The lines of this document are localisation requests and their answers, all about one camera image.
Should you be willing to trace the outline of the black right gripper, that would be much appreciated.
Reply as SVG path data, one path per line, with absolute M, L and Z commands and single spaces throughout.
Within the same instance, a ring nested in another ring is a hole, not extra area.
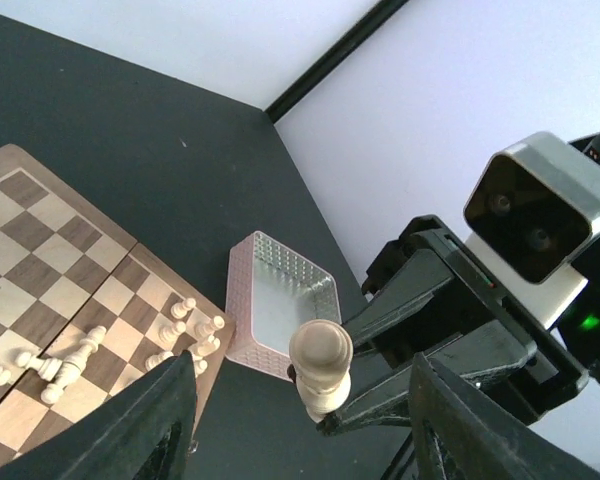
M 467 241 L 428 215 L 385 244 L 362 286 L 371 300 L 344 327 L 356 355 L 379 353 L 391 373 L 327 414 L 321 434 L 499 430 L 600 384 L 600 292 L 586 287 L 545 328 Z

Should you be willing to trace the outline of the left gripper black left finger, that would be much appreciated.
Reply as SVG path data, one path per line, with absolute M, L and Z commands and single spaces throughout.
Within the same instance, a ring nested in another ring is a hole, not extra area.
M 188 351 L 0 467 L 0 479 L 182 479 L 197 406 Z

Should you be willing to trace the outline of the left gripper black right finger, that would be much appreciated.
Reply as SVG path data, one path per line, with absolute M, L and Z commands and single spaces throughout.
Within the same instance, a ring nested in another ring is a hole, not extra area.
M 520 422 L 499 430 L 467 426 L 413 430 L 421 479 L 600 479 L 600 473 Z

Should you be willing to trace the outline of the light bishop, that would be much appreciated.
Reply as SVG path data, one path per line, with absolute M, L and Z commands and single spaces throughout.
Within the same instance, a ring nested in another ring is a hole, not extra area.
M 349 397 L 353 353 L 350 335 L 330 320 L 309 321 L 292 335 L 289 358 L 296 389 L 315 423 L 343 406 Z

